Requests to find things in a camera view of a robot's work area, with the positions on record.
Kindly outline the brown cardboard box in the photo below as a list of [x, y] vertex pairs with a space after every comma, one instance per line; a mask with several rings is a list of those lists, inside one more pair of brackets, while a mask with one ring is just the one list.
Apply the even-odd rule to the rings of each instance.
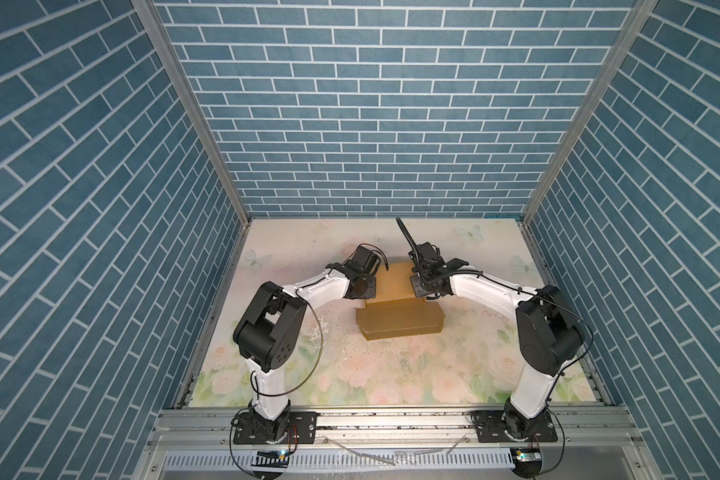
[[413, 263], [394, 258], [376, 273], [376, 293], [356, 309], [356, 325], [368, 341], [440, 333], [445, 314], [436, 302], [415, 296]]

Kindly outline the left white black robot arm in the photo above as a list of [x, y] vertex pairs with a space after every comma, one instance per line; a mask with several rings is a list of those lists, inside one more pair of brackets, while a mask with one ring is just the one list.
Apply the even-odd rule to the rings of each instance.
[[262, 284], [233, 333], [251, 373], [254, 412], [275, 420], [289, 409], [283, 366], [296, 349], [305, 314], [335, 300], [373, 299], [378, 267], [355, 270], [338, 263], [321, 274], [285, 286]]

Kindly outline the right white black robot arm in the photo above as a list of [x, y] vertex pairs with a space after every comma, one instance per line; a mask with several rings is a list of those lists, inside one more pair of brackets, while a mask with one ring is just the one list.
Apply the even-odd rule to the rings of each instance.
[[581, 318], [554, 285], [533, 289], [463, 267], [427, 272], [414, 267], [411, 283], [418, 297], [456, 296], [506, 315], [516, 323], [524, 366], [508, 400], [507, 413], [523, 420], [538, 417], [561, 372], [574, 362], [586, 340]]

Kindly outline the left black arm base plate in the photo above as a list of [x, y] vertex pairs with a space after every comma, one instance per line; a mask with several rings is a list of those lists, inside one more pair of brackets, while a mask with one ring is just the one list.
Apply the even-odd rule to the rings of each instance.
[[292, 443], [313, 444], [318, 414], [315, 411], [285, 410], [276, 419], [269, 420], [255, 410], [241, 410], [234, 419], [232, 442], [235, 445], [280, 444], [294, 434]]

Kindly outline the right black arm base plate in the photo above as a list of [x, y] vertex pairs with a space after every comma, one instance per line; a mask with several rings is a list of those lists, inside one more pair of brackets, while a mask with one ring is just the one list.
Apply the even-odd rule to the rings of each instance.
[[475, 410], [468, 414], [480, 443], [554, 443], [558, 441], [555, 424], [548, 409], [531, 419], [510, 408]]

